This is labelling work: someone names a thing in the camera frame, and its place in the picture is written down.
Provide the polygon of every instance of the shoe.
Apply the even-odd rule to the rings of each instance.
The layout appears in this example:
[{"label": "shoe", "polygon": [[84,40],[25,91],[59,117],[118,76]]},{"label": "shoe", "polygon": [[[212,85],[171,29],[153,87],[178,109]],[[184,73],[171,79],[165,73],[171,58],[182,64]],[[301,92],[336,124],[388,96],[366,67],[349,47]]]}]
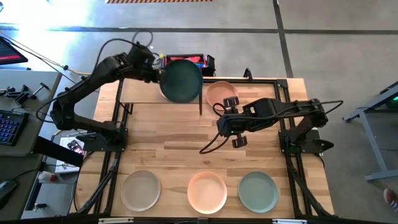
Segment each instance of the shoe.
[{"label": "shoe", "polygon": [[384,197],[384,201],[393,207],[394,212],[398,212],[398,196],[397,196],[397,194],[390,189],[384,189],[383,197]]}]

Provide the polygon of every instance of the desk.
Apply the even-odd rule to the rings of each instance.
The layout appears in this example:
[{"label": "desk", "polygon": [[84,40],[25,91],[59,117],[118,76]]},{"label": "desk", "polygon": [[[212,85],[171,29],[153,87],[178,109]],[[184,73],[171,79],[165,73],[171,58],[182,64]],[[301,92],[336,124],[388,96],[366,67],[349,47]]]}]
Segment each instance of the desk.
[{"label": "desk", "polygon": [[[303,79],[287,80],[291,100],[307,100]],[[129,140],[122,153],[111,215],[130,217],[219,217],[219,218],[293,218],[292,199],[285,157],[279,152],[277,132],[279,124],[256,133],[244,133],[248,145],[233,149],[231,141],[221,149],[206,155],[199,150],[217,133],[217,115],[207,105],[203,87],[203,115],[199,115],[197,102],[178,105],[159,95],[159,86],[134,80],[125,80],[121,101],[134,103],[133,114],[127,119]],[[234,84],[239,91],[242,105],[258,98],[274,98],[273,86],[267,84]],[[101,88],[95,119],[111,120],[114,96],[118,83]],[[330,193],[321,160],[303,154],[303,164],[308,188],[325,210],[333,213]],[[90,197],[98,185],[103,153],[96,152],[83,165],[78,179],[76,202],[79,207]],[[159,201],[149,210],[132,212],[122,203],[121,186],[132,172],[145,169],[160,179],[162,186]],[[252,213],[238,198],[238,183],[250,171],[262,170],[276,182],[279,200],[267,213]],[[224,179],[228,188],[225,206],[212,215],[196,212],[188,202],[187,186],[197,173],[212,171]],[[300,208],[304,211],[303,198],[298,192]]]},{"label": "desk", "polygon": [[[33,110],[36,110],[47,98],[52,98],[54,96],[60,79],[61,74],[58,72],[0,70],[0,85],[2,85],[2,88],[12,86],[16,91],[19,91],[19,88],[22,88],[22,84],[25,84],[29,87],[30,91],[34,91],[40,86],[40,82],[46,84],[50,88],[50,90],[43,89],[40,91],[37,94],[36,100],[26,101],[25,106]],[[14,99],[0,96],[0,109],[11,110],[15,107],[17,107],[17,105]],[[46,106],[42,111],[43,113],[47,113],[48,110],[49,106]],[[36,119],[33,111],[24,111],[20,109],[18,109],[18,111],[30,113],[29,121],[16,146],[0,146],[2,155],[7,155],[7,153],[11,155],[12,151],[19,151],[13,154],[14,157],[0,157],[0,182],[13,178],[27,170],[39,169],[42,164],[43,155],[30,154],[30,151],[35,145],[43,122]],[[29,172],[17,179],[19,185],[17,189],[15,189],[7,205],[0,210],[0,220],[17,220],[21,218],[26,201],[35,182],[36,175],[37,172]]]}]

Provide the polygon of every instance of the mouse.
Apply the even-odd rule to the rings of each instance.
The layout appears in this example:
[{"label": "mouse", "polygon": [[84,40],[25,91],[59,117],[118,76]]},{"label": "mouse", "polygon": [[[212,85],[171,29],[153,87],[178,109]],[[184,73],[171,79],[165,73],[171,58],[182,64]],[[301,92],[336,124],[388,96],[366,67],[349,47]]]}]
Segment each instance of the mouse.
[{"label": "mouse", "polygon": [[0,183],[0,209],[4,208],[10,199],[12,192],[17,188],[18,183],[15,180],[5,180]]}]

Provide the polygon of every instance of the light green plate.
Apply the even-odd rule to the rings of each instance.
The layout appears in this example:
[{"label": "light green plate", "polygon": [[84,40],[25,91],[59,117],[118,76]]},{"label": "light green plate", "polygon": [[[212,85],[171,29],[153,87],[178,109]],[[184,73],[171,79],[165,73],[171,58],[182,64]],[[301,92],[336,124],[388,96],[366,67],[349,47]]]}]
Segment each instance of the light green plate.
[{"label": "light green plate", "polygon": [[278,188],[267,174],[250,172],[239,183],[239,199],[252,212],[268,212],[278,201]]}]

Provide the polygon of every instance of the gray desk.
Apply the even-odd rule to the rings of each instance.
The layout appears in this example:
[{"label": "gray desk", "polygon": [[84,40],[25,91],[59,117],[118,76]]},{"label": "gray desk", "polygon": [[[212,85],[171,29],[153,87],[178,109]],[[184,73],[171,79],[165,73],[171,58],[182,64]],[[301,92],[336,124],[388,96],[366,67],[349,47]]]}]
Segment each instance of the gray desk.
[{"label": "gray desk", "polygon": [[[50,87],[50,91],[43,89],[39,92],[37,100],[28,100],[26,102],[25,106],[33,110],[36,110],[47,98],[53,98],[60,79],[61,74],[57,72],[0,70],[0,88],[12,86],[18,90],[18,88],[22,87],[22,84],[25,84],[30,91],[34,91],[40,86],[40,82]],[[13,99],[8,99],[5,96],[0,97],[0,109],[10,110],[15,107],[17,105],[13,102]],[[49,107],[47,106],[42,111],[46,113],[48,109]],[[35,118],[33,111],[25,112],[30,113],[29,122],[25,126],[17,145],[14,147],[0,146],[0,151],[2,152],[2,156],[0,156],[0,181],[13,178],[27,170],[39,169],[42,163],[43,155],[29,154],[39,135],[42,122]],[[11,151],[19,151],[16,154],[20,156],[4,156],[7,153],[11,154]],[[33,171],[17,179],[18,188],[15,189],[7,205],[0,210],[0,220],[17,220],[21,218],[36,175],[37,172]]]}]

